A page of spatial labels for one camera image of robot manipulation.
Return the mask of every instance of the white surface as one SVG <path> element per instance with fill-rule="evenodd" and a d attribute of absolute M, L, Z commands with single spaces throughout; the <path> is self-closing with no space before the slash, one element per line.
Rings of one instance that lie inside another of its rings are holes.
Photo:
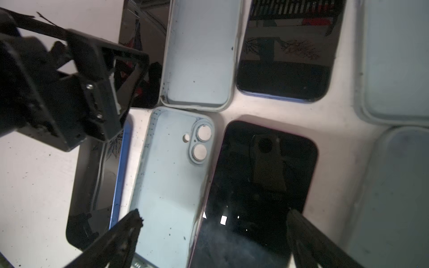
<path fill-rule="evenodd" d="M 25 6 L 18 6 L 16 2 L 1 1 L 0 6 L 17 12 L 31 11 L 31 14 L 39 11 L 64 27 L 68 25 L 62 23 L 61 14 L 66 13 L 64 17 L 67 18 L 71 16 L 69 13 L 84 13 L 86 17 L 82 19 L 82 25 L 79 24 L 84 29 L 72 23 L 70 27 L 88 32 L 85 21 L 90 17 L 97 22 L 91 22 L 88 29 L 94 30 L 97 25 L 98 36 L 117 40 L 122 1 L 61 1 L 61 8 L 58 7 L 60 4 L 49 0 L 39 0 L 38 4 L 28 1 Z M 91 11 L 86 11 L 88 6 L 92 7 Z M 249 6 L 250 0 L 246 0 L 245 10 Z M 355 13 L 355 1 L 348 1 L 331 85 L 320 101 L 301 104 L 262 99 L 235 90 L 228 109 L 209 114 L 216 124 L 218 139 L 213 165 L 226 124 L 242 116 L 255 123 L 307 136 L 316 143 L 319 160 L 304 215 L 334 242 L 339 241 L 353 206 L 374 140 L 385 129 L 361 121 L 353 111 Z M 120 218 L 128 212 L 150 112 L 130 111 L 134 127 Z M 78 255 L 79 251 L 65 238 L 77 153 L 77 149 L 62 153 L 18 133 L 0 138 L 0 231 L 3 231 L 0 232 L 0 251 L 13 265 L 61 267 Z"/>

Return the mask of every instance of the smartphone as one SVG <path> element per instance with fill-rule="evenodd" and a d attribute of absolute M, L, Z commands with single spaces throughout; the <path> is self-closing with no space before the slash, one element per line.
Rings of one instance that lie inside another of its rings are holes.
<path fill-rule="evenodd" d="M 136 87 L 134 108 L 154 108 L 159 100 L 162 64 L 164 62 L 170 1 L 125 1 L 119 43 L 145 52 L 150 66 L 147 75 Z M 131 62 L 117 61 L 115 82 L 119 88 L 134 70 Z"/>
<path fill-rule="evenodd" d="M 248 95 L 314 102 L 328 89 L 344 0 L 253 0 L 236 76 Z"/>
<path fill-rule="evenodd" d="M 286 214 L 302 212 L 317 155 L 307 138 L 231 122 L 190 267 L 286 267 Z"/>
<path fill-rule="evenodd" d="M 80 145 L 66 238 L 81 250 L 117 222 L 131 142 L 132 121 L 108 143 L 92 137 Z"/>

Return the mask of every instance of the black phone screen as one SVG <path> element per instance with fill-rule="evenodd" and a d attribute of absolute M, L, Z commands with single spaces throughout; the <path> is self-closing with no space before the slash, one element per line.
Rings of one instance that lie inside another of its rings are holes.
<path fill-rule="evenodd" d="M 159 99 L 170 1 L 126 1 L 119 43 L 149 55 L 147 75 L 136 85 L 133 108 L 154 108 Z M 115 86 L 119 88 L 134 70 L 131 62 L 117 60 Z"/>
<path fill-rule="evenodd" d="M 286 267 L 286 214 L 302 212 L 316 160 L 307 138 L 230 123 L 190 266 Z"/>
<path fill-rule="evenodd" d="M 253 0 L 237 88 L 275 99 L 322 98 L 337 49 L 344 0 Z"/>

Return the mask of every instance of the phone screen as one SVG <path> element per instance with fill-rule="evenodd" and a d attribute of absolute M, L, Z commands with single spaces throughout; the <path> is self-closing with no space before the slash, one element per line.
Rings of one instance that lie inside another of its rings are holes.
<path fill-rule="evenodd" d="M 80 145 L 66 238 L 84 250 L 118 221 L 131 141 L 131 122 L 107 143 L 87 137 Z"/>
<path fill-rule="evenodd" d="M 230 123 L 190 266 L 286 267 L 286 214 L 302 212 L 316 160 L 307 138 Z"/>
<path fill-rule="evenodd" d="M 313 102 L 329 86 L 343 0 L 253 0 L 237 88 L 275 99 Z"/>
<path fill-rule="evenodd" d="M 131 104 L 134 108 L 154 108 L 158 103 L 169 10 L 168 0 L 126 1 L 119 43 L 146 53 L 150 60 L 147 75 L 136 87 Z M 133 70 L 132 63 L 117 60 L 116 88 L 119 88 Z"/>

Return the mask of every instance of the light blue phone case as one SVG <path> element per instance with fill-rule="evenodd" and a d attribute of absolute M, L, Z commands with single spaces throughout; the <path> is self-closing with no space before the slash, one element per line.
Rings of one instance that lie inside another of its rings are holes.
<path fill-rule="evenodd" d="M 165 106 L 199 111 L 228 107 L 240 53 L 242 6 L 242 0 L 171 1 L 160 92 Z"/>
<path fill-rule="evenodd" d="M 343 237 L 345 252 L 364 267 L 429 262 L 428 159 L 427 128 L 393 128 L 376 142 Z"/>
<path fill-rule="evenodd" d="M 198 137 L 201 126 L 211 129 L 206 141 Z M 166 107 L 152 112 L 130 210 L 137 208 L 143 218 L 136 254 L 157 267 L 187 265 L 201 218 L 214 132 L 213 121 L 201 114 Z M 202 161 L 193 152 L 198 145 L 207 150 Z"/>

